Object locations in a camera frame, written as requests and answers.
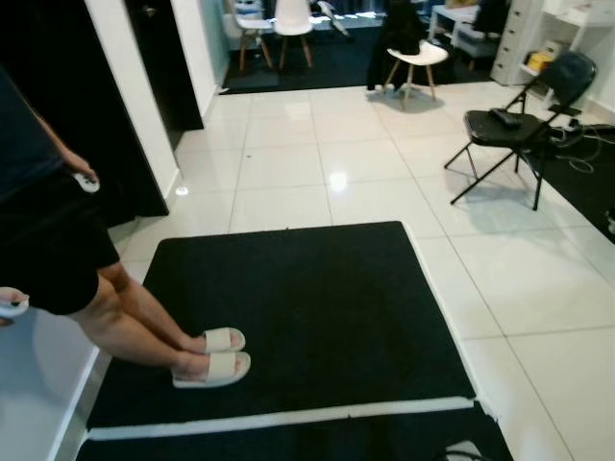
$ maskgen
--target foot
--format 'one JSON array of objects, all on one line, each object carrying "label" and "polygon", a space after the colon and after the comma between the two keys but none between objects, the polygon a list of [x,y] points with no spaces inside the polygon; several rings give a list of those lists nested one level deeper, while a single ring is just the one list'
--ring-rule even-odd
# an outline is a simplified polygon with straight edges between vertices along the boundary
[{"label": "foot", "polygon": [[[239,371],[241,361],[234,363],[235,372]],[[171,369],[173,376],[186,381],[205,380],[209,372],[209,354],[180,352],[178,365]]]},{"label": "foot", "polygon": [[[236,348],[241,344],[241,336],[231,330],[231,347]],[[193,353],[204,353],[205,348],[208,345],[207,339],[204,336],[197,336],[196,338],[186,337],[183,346],[184,351]]]}]

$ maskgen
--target chair backrest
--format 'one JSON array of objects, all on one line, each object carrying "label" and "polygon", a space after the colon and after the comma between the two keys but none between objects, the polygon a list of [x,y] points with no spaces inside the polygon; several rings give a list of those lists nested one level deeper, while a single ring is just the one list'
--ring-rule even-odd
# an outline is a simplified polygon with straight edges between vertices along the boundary
[{"label": "chair backrest", "polygon": [[596,78],[596,64],[575,51],[562,53],[543,70],[536,82],[542,82],[553,90],[557,102],[570,107],[589,88]]},{"label": "chair backrest", "polygon": [[279,26],[295,28],[309,24],[311,11],[308,0],[278,0],[276,2],[276,21]]}]

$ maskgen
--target white chair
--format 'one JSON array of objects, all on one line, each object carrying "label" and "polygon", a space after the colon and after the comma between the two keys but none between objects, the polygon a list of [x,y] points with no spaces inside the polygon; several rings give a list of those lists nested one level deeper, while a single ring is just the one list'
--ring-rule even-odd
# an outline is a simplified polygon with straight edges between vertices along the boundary
[{"label": "white chair", "polygon": [[283,36],[280,69],[284,67],[284,57],[289,36],[301,36],[307,66],[311,67],[311,53],[306,41],[306,34],[313,28],[310,19],[311,11],[309,10],[308,0],[278,0],[274,31]]},{"label": "white chair", "polygon": [[246,14],[239,14],[242,7],[240,2],[235,3],[234,0],[227,0],[227,7],[233,16],[235,25],[241,30],[241,37],[239,38],[239,70],[243,72],[246,66],[246,49],[251,40],[260,45],[262,54],[267,60],[267,65],[273,68],[267,44],[261,37],[262,31],[271,30],[271,23],[264,19],[246,17]]},{"label": "white chair", "polygon": [[449,53],[444,48],[432,45],[426,40],[421,41],[420,50],[421,51],[418,55],[403,55],[399,51],[391,50],[390,48],[386,50],[388,51],[389,55],[391,55],[393,58],[396,58],[397,60],[395,61],[395,64],[393,65],[391,73],[388,75],[386,82],[382,86],[382,93],[386,91],[386,87],[388,86],[388,84],[391,83],[391,80],[393,80],[393,76],[395,75],[395,72],[397,72],[400,63],[403,61],[410,64],[410,68],[407,71],[406,94],[404,96],[404,99],[402,100],[402,108],[404,109],[406,108],[407,100],[410,96],[410,90],[412,89],[412,73],[414,72],[414,66],[425,65],[427,67],[427,77],[430,81],[431,98],[433,101],[435,101],[435,90],[433,84],[433,75],[431,74],[431,66],[434,64],[438,64],[439,62],[442,62],[447,57],[449,57]]}]

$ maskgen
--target white slide sandal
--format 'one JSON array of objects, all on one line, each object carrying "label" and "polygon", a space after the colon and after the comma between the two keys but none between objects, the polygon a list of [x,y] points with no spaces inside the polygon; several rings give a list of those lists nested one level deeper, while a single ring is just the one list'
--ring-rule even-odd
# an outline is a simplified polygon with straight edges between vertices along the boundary
[{"label": "white slide sandal", "polygon": [[[235,370],[235,361],[239,368]],[[173,386],[178,389],[209,389],[228,386],[242,379],[250,370],[251,358],[246,352],[212,353],[209,355],[209,372],[202,379],[179,379],[173,376]]]},{"label": "white slide sandal", "polygon": [[[231,346],[231,334],[234,333],[239,336],[239,344],[237,346]],[[217,328],[206,329],[201,333],[201,336],[205,337],[207,343],[204,353],[211,352],[239,352],[246,347],[246,338],[241,331],[236,328]]]}]

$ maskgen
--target wooden chair leg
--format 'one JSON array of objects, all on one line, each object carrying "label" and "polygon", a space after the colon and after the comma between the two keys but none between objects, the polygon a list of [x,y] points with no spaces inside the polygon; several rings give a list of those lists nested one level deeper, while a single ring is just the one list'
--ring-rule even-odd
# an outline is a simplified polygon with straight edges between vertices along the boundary
[{"label": "wooden chair leg", "polygon": [[431,98],[435,101],[435,85],[433,84],[433,74],[431,74],[431,66],[427,66],[427,78],[430,81]]},{"label": "wooden chair leg", "polygon": [[382,94],[386,92],[386,88],[388,87],[388,84],[390,84],[391,80],[393,80],[393,76],[395,75],[395,72],[397,72],[397,68],[400,66],[400,62],[401,62],[400,60],[395,60],[395,63],[393,64],[393,68],[389,72],[388,77],[386,78],[386,82],[384,82],[384,85],[382,86]]},{"label": "wooden chair leg", "polygon": [[246,31],[241,31],[241,38],[239,39],[239,71],[243,72],[246,66]]},{"label": "wooden chair leg", "polygon": [[404,95],[404,99],[402,101],[402,109],[406,110],[407,100],[410,98],[410,91],[412,90],[412,75],[414,74],[414,64],[410,65],[410,68],[407,70],[407,83],[406,83],[406,94]]},{"label": "wooden chair leg", "polygon": [[301,43],[304,45],[304,54],[306,55],[307,67],[311,67],[311,53],[309,51],[306,36],[301,36]]},{"label": "wooden chair leg", "polygon": [[280,56],[280,69],[284,68],[284,57],[286,56],[286,46],[288,45],[288,37],[282,38],[282,55]]},{"label": "wooden chair leg", "polygon": [[260,48],[262,48],[262,54],[265,55],[267,65],[270,69],[273,69],[273,62],[271,61],[271,56],[269,55],[269,49],[267,48],[265,40],[262,39],[262,36],[260,36],[258,39],[260,40]]}]

